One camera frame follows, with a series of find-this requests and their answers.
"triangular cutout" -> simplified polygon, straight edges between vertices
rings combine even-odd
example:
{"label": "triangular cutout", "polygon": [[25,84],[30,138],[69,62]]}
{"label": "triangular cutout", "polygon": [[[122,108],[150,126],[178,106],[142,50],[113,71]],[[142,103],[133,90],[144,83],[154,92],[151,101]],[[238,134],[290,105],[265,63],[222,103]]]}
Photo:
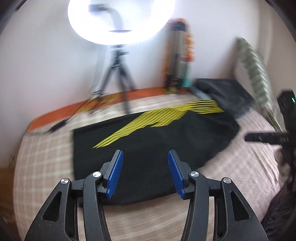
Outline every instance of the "triangular cutout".
{"label": "triangular cutout", "polygon": [[61,202],[62,193],[58,192],[49,203],[48,207],[42,215],[43,220],[58,221],[59,219],[59,205]]}
{"label": "triangular cutout", "polygon": [[235,192],[231,192],[232,209],[235,221],[248,220],[250,215]]}

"blue gripper pad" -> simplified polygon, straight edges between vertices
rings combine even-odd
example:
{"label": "blue gripper pad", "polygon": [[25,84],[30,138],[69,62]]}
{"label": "blue gripper pad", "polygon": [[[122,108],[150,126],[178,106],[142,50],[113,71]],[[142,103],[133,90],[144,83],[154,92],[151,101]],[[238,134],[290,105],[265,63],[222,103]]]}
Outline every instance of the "blue gripper pad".
{"label": "blue gripper pad", "polygon": [[114,166],[112,168],[111,174],[108,177],[107,191],[106,191],[106,197],[108,199],[110,199],[115,193],[122,166],[123,166],[123,152],[120,151],[114,163]]}
{"label": "blue gripper pad", "polygon": [[177,193],[180,195],[181,198],[185,198],[186,192],[184,189],[184,178],[182,177],[181,171],[177,165],[172,151],[169,151],[168,153],[168,165],[175,183]]}

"yellow printed graphic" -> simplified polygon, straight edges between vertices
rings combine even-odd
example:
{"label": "yellow printed graphic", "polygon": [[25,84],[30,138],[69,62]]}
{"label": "yellow printed graphic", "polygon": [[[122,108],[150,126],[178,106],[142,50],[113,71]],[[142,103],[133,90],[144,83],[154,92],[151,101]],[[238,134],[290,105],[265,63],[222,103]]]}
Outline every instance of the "yellow printed graphic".
{"label": "yellow printed graphic", "polygon": [[158,110],[144,112],[125,127],[116,131],[93,148],[100,148],[110,145],[121,137],[126,137],[132,132],[149,125],[151,127],[168,126],[174,120],[179,120],[187,111],[194,111],[199,114],[210,114],[224,112],[214,100],[198,100],[188,104],[167,107]]}

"ring light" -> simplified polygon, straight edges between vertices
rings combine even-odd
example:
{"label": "ring light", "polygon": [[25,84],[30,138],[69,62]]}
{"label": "ring light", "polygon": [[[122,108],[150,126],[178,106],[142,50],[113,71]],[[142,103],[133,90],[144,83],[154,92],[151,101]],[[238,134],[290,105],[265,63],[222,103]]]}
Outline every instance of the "ring light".
{"label": "ring light", "polygon": [[149,18],[125,33],[110,32],[106,23],[89,13],[89,4],[90,0],[70,0],[68,18],[74,31],[96,44],[123,45],[147,40],[161,30],[174,12],[175,0],[154,0]]}

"beige checkered fabric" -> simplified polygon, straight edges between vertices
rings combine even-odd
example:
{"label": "beige checkered fabric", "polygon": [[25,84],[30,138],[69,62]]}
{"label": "beige checkered fabric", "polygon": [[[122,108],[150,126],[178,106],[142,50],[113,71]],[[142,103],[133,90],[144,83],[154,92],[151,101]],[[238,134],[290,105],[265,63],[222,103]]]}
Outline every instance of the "beige checkered fabric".
{"label": "beige checkered fabric", "polygon": [[[132,113],[185,104],[195,101],[190,94],[149,97],[130,102]],[[100,121],[124,115],[121,104],[78,114],[68,125],[52,134],[25,135],[15,168],[14,209],[21,238],[53,188],[64,177],[73,178],[72,131]],[[46,131],[53,124],[35,131]],[[267,121],[255,111],[239,121],[240,132],[231,144],[199,169],[208,178],[230,177],[261,220],[271,199],[279,190],[274,151],[278,147],[245,143],[249,131],[272,131]],[[104,207],[113,241],[180,240],[188,211],[188,201],[176,194],[126,206]],[[209,231],[212,239],[213,200],[210,201]],[[78,210],[79,239],[85,240],[82,211]]]}

